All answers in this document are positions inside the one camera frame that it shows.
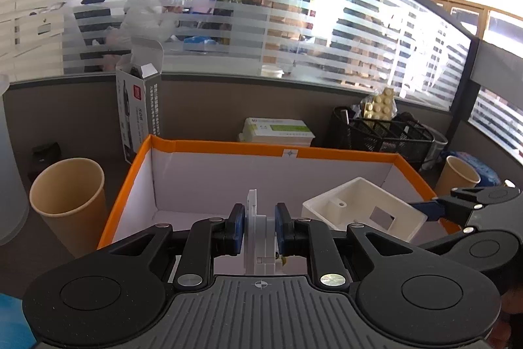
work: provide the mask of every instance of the wall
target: wall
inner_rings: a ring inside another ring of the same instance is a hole
[[[65,157],[119,157],[122,147],[114,77],[109,81],[12,86],[4,95],[15,154],[57,141]],[[333,107],[357,103],[363,95],[314,87],[284,87],[280,82],[167,80],[161,85],[163,137],[235,141],[246,117],[304,120],[323,139]],[[445,133],[451,116],[416,106],[399,106]]]
[[[523,165],[474,126],[461,122],[449,147],[472,154],[492,167],[501,180],[510,179],[523,188]]]

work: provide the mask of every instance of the wire basket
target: wire basket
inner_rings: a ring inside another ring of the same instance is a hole
[[[398,153],[415,170],[419,170],[432,142],[433,136],[429,130],[415,120],[355,119],[351,108],[336,107],[330,117],[323,146]]]

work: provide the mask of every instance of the product box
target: product box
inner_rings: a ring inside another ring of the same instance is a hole
[[[149,134],[160,135],[158,91],[164,54],[157,41],[133,37],[131,45],[131,53],[116,65],[118,115],[128,163]]]
[[[302,120],[248,117],[240,138],[245,142],[309,147],[314,134]]]

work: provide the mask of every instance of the metal screw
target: metal screw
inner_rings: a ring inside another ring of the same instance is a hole
[[[195,273],[185,273],[178,278],[178,284],[184,287],[194,287],[203,282],[203,278]]]
[[[345,284],[345,277],[343,275],[339,275],[339,273],[326,273],[320,278],[320,281],[325,286],[337,287]]]

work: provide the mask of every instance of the brown paper cup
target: brown paper cup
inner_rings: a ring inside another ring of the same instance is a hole
[[[107,220],[104,171],[88,158],[69,158],[45,169],[29,201],[75,257],[96,250]]]
[[[472,188],[480,180],[480,175],[471,165],[460,158],[448,156],[434,191],[438,196],[448,196],[452,188]]]

